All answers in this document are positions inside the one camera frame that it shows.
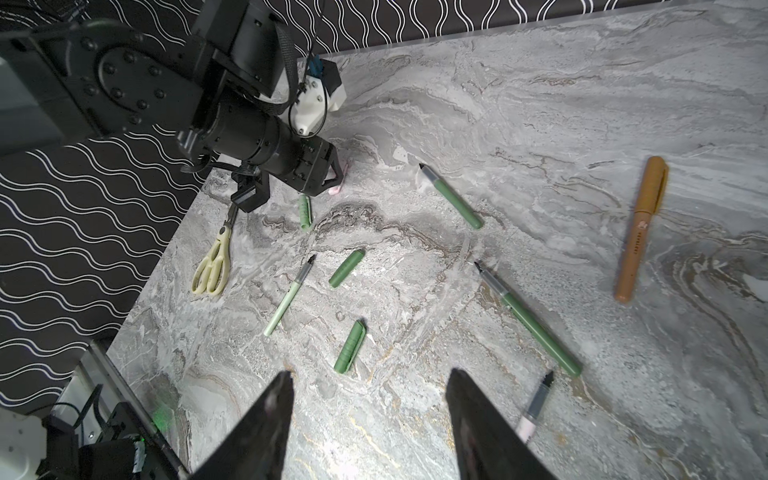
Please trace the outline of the orange pen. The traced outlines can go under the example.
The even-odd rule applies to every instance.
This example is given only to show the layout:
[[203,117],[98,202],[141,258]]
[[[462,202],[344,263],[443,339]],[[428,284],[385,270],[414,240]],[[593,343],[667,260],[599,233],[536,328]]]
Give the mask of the orange pen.
[[651,220],[658,213],[669,176],[669,166],[659,156],[650,157],[644,169],[622,256],[614,297],[628,303],[648,241]]

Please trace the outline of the pink pen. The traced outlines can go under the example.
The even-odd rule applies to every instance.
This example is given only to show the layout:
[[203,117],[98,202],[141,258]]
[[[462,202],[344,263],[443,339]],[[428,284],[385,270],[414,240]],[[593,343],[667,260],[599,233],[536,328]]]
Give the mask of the pink pen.
[[554,377],[555,372],[553,370],[550,370],[543,377],[526,410],[518,421],[516,434],[524,444],[531,440],[536,431],[538,420],[554,382]]

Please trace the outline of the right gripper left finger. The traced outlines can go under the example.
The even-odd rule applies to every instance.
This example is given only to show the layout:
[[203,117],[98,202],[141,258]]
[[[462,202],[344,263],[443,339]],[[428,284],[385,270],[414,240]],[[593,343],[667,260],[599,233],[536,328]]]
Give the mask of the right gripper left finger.
[[193,479],[279,479],[294,406],[293,378],[277,374]]

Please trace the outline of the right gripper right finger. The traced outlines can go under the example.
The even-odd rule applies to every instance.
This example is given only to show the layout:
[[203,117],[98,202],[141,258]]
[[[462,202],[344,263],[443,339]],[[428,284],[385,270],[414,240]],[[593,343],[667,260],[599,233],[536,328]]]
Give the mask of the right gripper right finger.
[[448,404],[461,479],[552,479],[466,371],[451,370]]

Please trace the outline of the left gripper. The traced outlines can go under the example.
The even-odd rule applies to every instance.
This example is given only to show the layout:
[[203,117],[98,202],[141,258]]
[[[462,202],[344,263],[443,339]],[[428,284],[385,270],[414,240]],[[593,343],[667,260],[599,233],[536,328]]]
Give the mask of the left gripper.
[[341,163],[336,147],[315,136],[279,143],[259,169],[299,193],[319,195],[337,183]]

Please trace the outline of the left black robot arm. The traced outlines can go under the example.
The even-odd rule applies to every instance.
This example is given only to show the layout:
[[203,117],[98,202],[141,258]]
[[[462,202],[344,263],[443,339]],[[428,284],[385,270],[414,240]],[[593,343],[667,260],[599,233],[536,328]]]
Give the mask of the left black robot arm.
[[112,19],[1,36],[1,152],[69,145],[160,125],[195,169],[217,152],[240,176],[315,196],[344,177],[335,147],[282,120],[298,98],[289,26],[260,1],[206,2],[170,55]]

